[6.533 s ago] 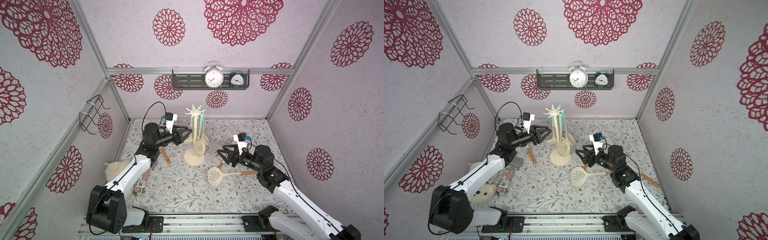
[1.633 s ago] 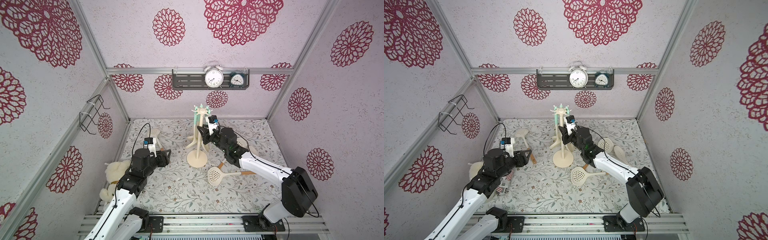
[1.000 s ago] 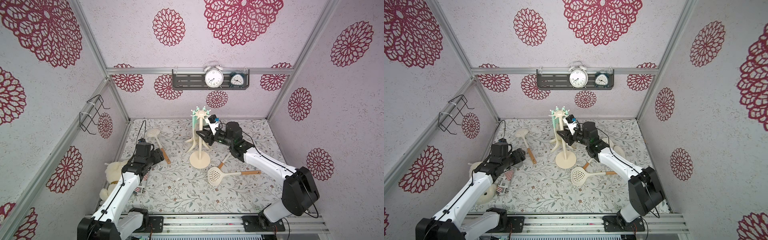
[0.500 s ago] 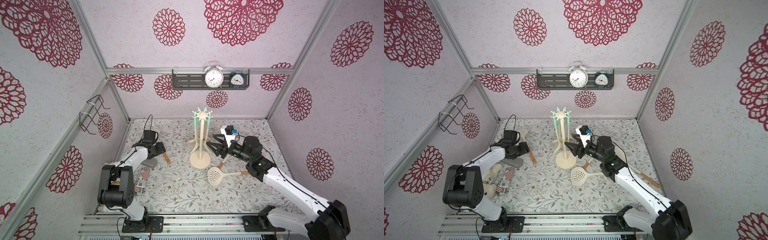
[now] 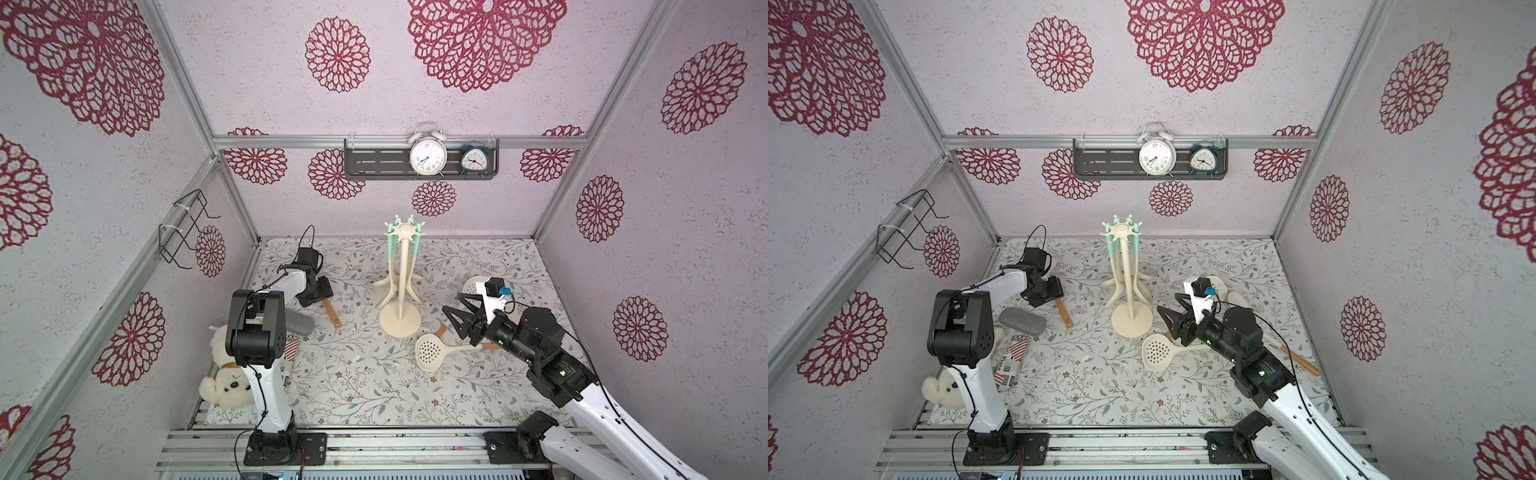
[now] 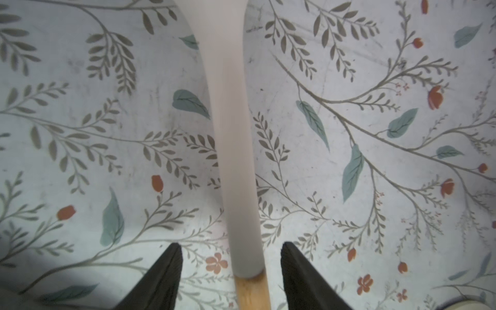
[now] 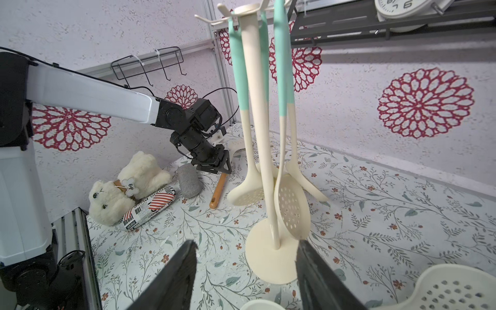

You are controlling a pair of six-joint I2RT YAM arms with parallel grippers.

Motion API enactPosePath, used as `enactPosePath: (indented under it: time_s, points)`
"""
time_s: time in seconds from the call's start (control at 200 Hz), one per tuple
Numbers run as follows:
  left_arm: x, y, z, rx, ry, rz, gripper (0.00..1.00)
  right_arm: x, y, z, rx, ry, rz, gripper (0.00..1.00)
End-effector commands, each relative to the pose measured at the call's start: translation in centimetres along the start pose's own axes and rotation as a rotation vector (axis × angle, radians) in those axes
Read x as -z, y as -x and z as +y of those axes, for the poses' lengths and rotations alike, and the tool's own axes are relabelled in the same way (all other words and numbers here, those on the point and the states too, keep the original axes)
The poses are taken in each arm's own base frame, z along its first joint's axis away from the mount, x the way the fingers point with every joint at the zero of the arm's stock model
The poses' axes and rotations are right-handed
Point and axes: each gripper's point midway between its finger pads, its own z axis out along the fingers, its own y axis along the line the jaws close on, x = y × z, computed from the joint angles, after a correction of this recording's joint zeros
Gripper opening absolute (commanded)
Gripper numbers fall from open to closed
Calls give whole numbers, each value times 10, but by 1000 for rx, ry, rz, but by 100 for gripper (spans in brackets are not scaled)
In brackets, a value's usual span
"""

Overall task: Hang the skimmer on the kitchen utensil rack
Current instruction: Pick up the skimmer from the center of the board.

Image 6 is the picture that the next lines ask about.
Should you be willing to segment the lone skimmer orange handle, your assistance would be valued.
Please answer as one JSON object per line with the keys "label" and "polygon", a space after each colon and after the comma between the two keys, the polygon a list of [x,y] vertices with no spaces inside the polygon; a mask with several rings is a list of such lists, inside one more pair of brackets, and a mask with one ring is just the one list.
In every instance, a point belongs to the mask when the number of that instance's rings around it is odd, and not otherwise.
{"label": "lone skimmer orange handle", "polygon": [[271,309],[244,71],[247,1],[177,1],[199,42],[240,309]]}

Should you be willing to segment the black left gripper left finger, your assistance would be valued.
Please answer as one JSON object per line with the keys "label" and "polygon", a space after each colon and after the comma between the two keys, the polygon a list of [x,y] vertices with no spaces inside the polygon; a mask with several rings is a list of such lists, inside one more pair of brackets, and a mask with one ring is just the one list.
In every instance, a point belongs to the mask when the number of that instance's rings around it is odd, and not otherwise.
{"label": "black left gripper left finger", "polygon": [[174,309],[182,267],[182,248],[178,243],[172,243],[114,308],[116,310]]}

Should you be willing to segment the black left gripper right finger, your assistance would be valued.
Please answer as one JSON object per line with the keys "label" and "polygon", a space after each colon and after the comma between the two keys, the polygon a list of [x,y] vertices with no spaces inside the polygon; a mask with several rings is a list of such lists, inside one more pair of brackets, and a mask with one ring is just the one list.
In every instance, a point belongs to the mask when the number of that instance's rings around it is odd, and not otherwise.
{"label": "black left gripper right finger", "polygon": [[284,242],[280,263],[289,310],[351,309],[294,243]]}

